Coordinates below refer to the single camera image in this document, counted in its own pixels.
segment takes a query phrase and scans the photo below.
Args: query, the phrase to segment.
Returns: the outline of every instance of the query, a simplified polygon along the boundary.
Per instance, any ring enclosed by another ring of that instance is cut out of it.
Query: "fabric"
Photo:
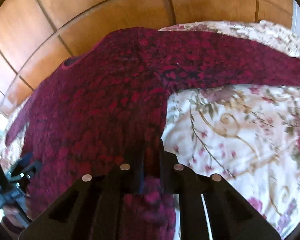
[[[173,198],[161,193],[158,178],[147,176],[144,183],[144,195],[125,195],[121,239],[172,239],[176,224]]]
[[[9,116],[9,120],[6,128],[4,129],[3,137],[0,140],[0,164],[4,172],[8,172],[13,164],[17,162],[17,160],[21,156],[23,144],[25,142],[25,133],[28,127],[28,123],[24,125],[21,131],[17,134],[14,140],[6,146],[6,136],[8,131],[10,130],[11,125],[14,120],[17,118],[19,112],[26,104],[28,98],[22,102],[20,106],[18,106],[12,114]]]
[[[201,22],[162,30],[253,39],[300,58],[300,38],[266,21]],[[300,222],[300,87],[235,85],[175,93],[168,100],[162,139],[165,149],[196,173],[221,174],[282,239]]]
[[[239,83],[300,85],[300,59],[216,33],[133,28],[109,34],[43,81],[7,134],[9,146],[29,123],[23,153],[32,151],[43,163],[29,185],[33,215],[82,175],[105,174],[122,163],[135,141],[144,142],[146,173],[157,176],[168,96],[179,89]],[[158,229],[160,239],[174,235],[172,225],[151,227],[142,237],[157,236]]]
[[[20,233],[24,230],[24,228],[18,228],[13,225],[7,217],[3,217],[1,223],[3,223],[9,231],[16,235],[20,235]]]

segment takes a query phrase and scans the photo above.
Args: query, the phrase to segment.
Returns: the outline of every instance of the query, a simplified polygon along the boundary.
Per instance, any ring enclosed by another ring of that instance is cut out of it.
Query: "black bracket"
[[[41,168],[39,161],[30,164],[32,156],[32,153],[26,154],[11,167],[7,174],[4,174],[0,166],[0,208],[6,204],[18,208],[19,213],[15,216],[24,227],[31,223],[26,215],[26,187]]]

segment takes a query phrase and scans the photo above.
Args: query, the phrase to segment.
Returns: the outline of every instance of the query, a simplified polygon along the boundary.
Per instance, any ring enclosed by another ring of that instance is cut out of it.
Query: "floral bedspread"
[[[200,22],[161,31],[217,32],[300,58],[300,38],[267,21]],[[6,132],[23,105],[10,116]],[[0,142],[5,171],[20,157],[25,130],[9,147],[5,137]],[[221,174],[282,238],[300,222],[300,88],[236,85],[180,91],[168,100],[162,139],[165,150],[196,173]],[[177,240],[179,219],[176,226]]]

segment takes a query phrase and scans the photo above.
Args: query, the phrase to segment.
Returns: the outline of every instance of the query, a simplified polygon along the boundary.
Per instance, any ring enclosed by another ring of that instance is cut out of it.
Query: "black plastic part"
[[[188,167],[174,171],[178,176],[180,223],[182,240],[209,240],[207,220],[204,213],[197,175]]]
[[[198,175],[207,183],[207,177]],[[277,231],[225,180],[209,178],[204,194],[214,240],[280,240]]]
[[[6,204],[18,208],[19,213],[16,218],[24,227],[32,222],[26,215],[26,187],[31,177],[41,168],[39,161],[30,164],[32,156],[32,153],[26,154],[10,169],[7,176],[0,166],[0,208]]]
[[[176,194],[179,183],[174,179],[175,174],[173,167],[178,164],[178,159],[175,154],[166,153],[163,150],[163,142],[160,140],[160,186],[162,193]]]
[[[127,158],[127,171],[115,166],[107,175],[78,179],[20,235],[20,240],[115,240],[124,194],[140,194],[143,154]]]

